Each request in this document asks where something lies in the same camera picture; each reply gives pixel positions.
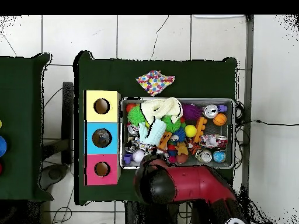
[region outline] gray bin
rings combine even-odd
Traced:
[[[154,100],[154,99],[163,99],[163,98],[153,98],[153,97],[146,97],[146,98],[123,98],[121,101],[121,109],[122,113],[120,116],[121,123],[120,123],[120,166],[124,169],[137,169],[139,167],[139,163],[132,161],[130,164],[125,164],[123,161],[123,155],[126,154],[124,150],[124,145],[128,141],[128,131],[127,131],[127,112],[126,112],[126,105],[128,103],[136,103],[140,104],[146,100]],[[217,126],[213,123],[213,119],[207,118],[207,123],[205,124],[206,129],[204,130],[204,135],[208,134],[220,134],[226,136],[228,138],[227,148],[225,150],[226,154],[226,161],[224,163],[217,163],[213,160],[208,163],[201,163],[199,162],[193,155],[189,153],[188,161],[184,164],[180,164],[180,166],[193,166],[193,165],[208,165],[210,167],[218,168],[218,169],[230,169],[235,164],[235,102],[231,99],[225,98],[177,98],[181,103],[187,104],[195,104],[199,107],[204,107],[210,104],[215,105],[225,105],[227,106],[227,111],[225,115],[227,116],[227,122],[222,126]],[[187,124],[196,125],[196,121],[187,121]]]

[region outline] green tablecloth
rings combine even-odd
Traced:
[[[79,106],[79,112],[75,109],[75,149],[84,150],[84,90],[115,90],[122,97],[149,97],[135,79],[157,70],[166,76],[176,76],[174,83],[158,97],[235,99],[236,68],[234,58],[223,61],[129,61],[92,59],[89,51],[80,52],[74,61],[75,97],[78,97],[75,108]],[[232,169],[218,171],[232,184]],[[79,174],[75,178],[76,203],[83,204],[89,200],[138,201],[133,189],[135,170],[122,169],[117,185],[85,186],[84,153],[79,152],[75,172]]]
[[[41,76],[50,54],[0,57],[0,136],[8,148],[0,163],[0,200],[51,200],[39,189]]]

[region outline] orange block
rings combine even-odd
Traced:
[[[163,137],[160,140],[158,148],[160,148],[160,149],[166,149],[167,142],[168,142],[168,140],[170,140],[171,136],[172,136],[171,132],[165,131],[164,134],[163,134]]]
[[[206,129],[206,126],[205,126],[206,123],[207,123],[207,119],[204,117],[200,117],[197,120],[197,123],[196,123],[197,132],[196,132],[195,137],[192,139],[193,142],[195,142],[195,143],[200,142],[200,136],[203,135],[203,130]]]

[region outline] colorful polka dot cloth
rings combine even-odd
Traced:
[[[137,82],[151,96],[161,93],[167,86],[175,80],[175,76],[165,76],[160,71],[150,71],[146,75],[139,76]]]

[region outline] pink box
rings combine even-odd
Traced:
[[[87,186],[116,185],[120,177],[119,156],[87,155],[86,177]]]

